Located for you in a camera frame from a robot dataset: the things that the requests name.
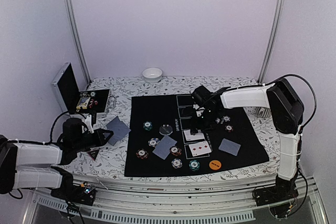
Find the white chip cluster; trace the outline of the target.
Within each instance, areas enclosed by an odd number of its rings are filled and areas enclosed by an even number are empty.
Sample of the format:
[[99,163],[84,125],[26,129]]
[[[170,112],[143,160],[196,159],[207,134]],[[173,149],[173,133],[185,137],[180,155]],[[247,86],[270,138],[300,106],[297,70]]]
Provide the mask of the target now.
[[229,116],[224,116],[224,117],[223,117],[223,120],[224,120],[225,122],[229,122],[229,121],[230,121],[230,117],[229,117]]
[[220,118],[217,118],[217,119],[216,119],[216,123],[217,123],[217,124],[223,124],[224,121],[223,121],[222,119],[220,119]]

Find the red chip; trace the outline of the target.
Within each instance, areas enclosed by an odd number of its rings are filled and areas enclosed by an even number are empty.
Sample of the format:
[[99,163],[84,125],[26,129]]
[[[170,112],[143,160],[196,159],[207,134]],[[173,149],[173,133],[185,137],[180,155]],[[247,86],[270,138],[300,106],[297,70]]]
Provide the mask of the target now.
[[140,159],[147,159],[148,155],[148,152],[144,149],[140,149],[136,152],[136,156]]
[[179,156],[179,155],[181,155],[182,150],[180,148],[176,147],[176,146],[173,146],[173,147],[170,148],[170,152],[174,156]]
[[226,126],[225,126],[225,130],[226,130],[227,132],[232,132],[232,131],[233,131],[233,127],[232,127],[231,125],[226,125]]

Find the blue card deck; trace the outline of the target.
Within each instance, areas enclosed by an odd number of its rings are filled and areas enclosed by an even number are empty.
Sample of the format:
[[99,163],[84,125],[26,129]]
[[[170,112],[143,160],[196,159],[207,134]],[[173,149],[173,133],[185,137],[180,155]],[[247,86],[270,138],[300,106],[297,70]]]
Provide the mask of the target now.
[[115,145],[115,143],[121,141],[125,136],[127,136],[131,130],[129,127],[116,116],[107,125],[106,129],[113,131],[113,136],[108,140],[110,145]]

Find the clear dealer button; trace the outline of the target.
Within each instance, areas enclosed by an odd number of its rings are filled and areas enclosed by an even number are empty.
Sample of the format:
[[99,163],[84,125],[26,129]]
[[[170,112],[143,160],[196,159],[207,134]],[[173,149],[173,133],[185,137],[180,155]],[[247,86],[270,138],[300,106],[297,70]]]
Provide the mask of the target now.
[[163,124],[159,128],[159,133],[163,136],[169,136],[173,133],[173,128],[168,124]]

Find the orange big blind button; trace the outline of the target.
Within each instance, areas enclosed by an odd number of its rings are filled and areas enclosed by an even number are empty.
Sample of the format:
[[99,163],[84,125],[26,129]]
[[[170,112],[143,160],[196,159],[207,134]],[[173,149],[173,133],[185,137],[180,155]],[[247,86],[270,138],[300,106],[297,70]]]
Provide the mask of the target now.
[[209,162],[209,168],[211,170],[219,170],[221,168],[222,164],[218,160],[212,160]]

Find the green chip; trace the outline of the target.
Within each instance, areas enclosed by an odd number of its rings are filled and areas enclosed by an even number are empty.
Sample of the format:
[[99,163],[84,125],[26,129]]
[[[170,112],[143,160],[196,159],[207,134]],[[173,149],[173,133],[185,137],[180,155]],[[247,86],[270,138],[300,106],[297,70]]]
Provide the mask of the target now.
[[143,128],[146,130],[146,131],[150,131],[153,129],[153,124],[152,122],[150,121],[146,121],[143,123]]
[[189,162],[189,168],[190,168],[190,170],[191,171],[198,171],[199,170],[199,168],[200,168],[200,163],[199,163],[199,161],[197,161],[197,160],[191,160],[190,162]]

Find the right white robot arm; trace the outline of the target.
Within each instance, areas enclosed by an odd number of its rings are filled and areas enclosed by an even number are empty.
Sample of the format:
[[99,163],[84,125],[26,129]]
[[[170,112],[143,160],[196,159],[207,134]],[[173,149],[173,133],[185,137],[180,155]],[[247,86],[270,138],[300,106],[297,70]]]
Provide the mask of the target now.
[[224,109],[245,107],[269,109],[280,140],[280,165],[277,176],[283,180],[272,188],[271,196],[276,201],[282,201],[291,194],[292,186],[288,181],[298,172],[304,105],[286,78],[280,78],[269,84],[223,87],[215,92],[199,86],[192,92],[191,97],[202,110],[200,115],[192,113],[193,131],[208,128]]

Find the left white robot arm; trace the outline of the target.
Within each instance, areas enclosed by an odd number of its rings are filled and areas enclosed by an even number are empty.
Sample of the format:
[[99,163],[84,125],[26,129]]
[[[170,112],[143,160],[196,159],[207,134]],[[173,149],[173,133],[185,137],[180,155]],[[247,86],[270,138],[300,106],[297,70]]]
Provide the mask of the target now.
[[78,153],[107,144],[111,130],[94,129],[92,115],[68,118],[57,141],[9,140],[1,136],[1,194],[24,188],[57,189],[67,200],[78,195],[73,175],[61,168]]

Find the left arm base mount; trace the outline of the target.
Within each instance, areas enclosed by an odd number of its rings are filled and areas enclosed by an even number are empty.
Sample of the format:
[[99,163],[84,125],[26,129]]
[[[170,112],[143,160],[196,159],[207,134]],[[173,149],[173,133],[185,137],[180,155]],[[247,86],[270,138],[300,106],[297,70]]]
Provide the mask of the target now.
[[97,190],[95,186],[82,183],[81,185],[71,185],[69,187],[52,189],[50,195],[67,202],[93,206],[96,193]]

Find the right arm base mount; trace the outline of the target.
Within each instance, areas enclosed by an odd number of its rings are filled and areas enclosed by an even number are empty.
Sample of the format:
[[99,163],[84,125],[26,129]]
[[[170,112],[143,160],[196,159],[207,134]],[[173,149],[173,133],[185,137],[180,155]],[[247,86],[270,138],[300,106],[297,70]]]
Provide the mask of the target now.
[[296,180],[284,180],[276,177],[275,185],[255,188],[252,197],[257,206],[269,205],[281,201],[295,199],[299,196]]

